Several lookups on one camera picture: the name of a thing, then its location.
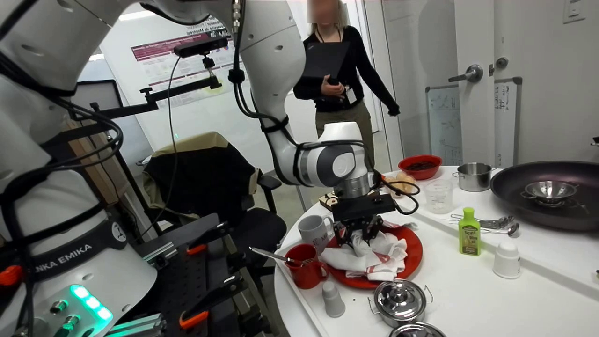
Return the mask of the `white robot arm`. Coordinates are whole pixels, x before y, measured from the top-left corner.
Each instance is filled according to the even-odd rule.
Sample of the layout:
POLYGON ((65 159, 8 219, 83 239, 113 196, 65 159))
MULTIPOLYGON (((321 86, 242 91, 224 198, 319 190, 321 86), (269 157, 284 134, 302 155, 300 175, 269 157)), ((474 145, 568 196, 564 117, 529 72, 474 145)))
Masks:
POLYGON ((345 200, 379 187, 355 121, 328 125, 313 144, 298 144, 287 127, 285 95, 306 65, 287 0, 0 0, 3 226, 10 241, 78 233, 106 219, 79 174, 94 159, 57 159, 46 145, 70 119, 83 119, 91 132, 115 125, 72 95, 85 63, 132 3, 186 26, 207 16, 225 24, 284 181, 336 187, 345 200))

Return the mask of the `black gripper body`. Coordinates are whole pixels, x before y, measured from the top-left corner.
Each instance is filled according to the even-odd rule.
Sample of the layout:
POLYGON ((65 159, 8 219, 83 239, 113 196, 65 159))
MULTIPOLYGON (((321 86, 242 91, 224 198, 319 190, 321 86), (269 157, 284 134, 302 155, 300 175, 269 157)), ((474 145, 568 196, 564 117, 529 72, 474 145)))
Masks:
POLYGON ((357 198, 340 198, 332 205, 334 219, 351 232, 368 226, 379 213, 394 211, 396 200, 390 194, 371 192, 357 198))

